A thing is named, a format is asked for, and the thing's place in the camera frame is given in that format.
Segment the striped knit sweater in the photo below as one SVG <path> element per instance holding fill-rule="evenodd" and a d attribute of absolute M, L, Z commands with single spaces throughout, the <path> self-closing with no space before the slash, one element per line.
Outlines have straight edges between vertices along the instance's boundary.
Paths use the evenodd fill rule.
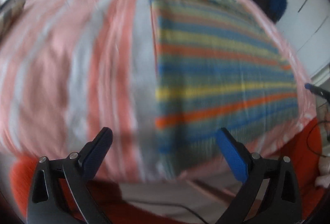
<path fill-rule="evenodd" d="M 220 154 L 225 127 L 247 144 L 297 118 L 289 62 L 236 0 L 150 0 L 156 136 L 167 179 Z"/>

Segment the orange clothing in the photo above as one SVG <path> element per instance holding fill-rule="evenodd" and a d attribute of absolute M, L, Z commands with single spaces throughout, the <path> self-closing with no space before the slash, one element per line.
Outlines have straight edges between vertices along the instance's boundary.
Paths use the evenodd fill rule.
<path fill-rule="evenodd" d="M 288 156 L 291 159 L 296 173 L 303 219 L 312 213 L 325 194 L 325 188 L 316 186 L 316 179 L 321 175 L 317 155 L 321 149 L 321 133 L 318 120 L 314 118 L 279 151 L 280 155 Z"/>

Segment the blue jacket on chair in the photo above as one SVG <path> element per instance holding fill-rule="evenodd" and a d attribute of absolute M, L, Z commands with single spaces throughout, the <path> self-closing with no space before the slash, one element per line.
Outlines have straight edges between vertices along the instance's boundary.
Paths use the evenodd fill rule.
<path fill-rule="evenodd" d="M 287 5 L 287 0 L 267 0 L 267 8 L 265 14 L 274 23 L 277 23 L 283 17 Z"/>

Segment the pink striped bed sheet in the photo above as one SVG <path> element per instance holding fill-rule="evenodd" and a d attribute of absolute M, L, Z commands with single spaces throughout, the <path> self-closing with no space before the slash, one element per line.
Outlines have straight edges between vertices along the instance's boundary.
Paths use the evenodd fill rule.
<path fill-rule="evenodd" d="M 247 143 L 277 152 L 316 116 L 309 77 L 276 26 L 251 1 L 252 13 L 296 80 L 297 118 Z M 1 39 L 1 151 L 62 158 L 103 127 L 114 133 L 99 177 L 143 183 L 219 173 L 220 154 L 167 179 L 156 136 L 156 44 L 150 0 L 26 0 Z"/>

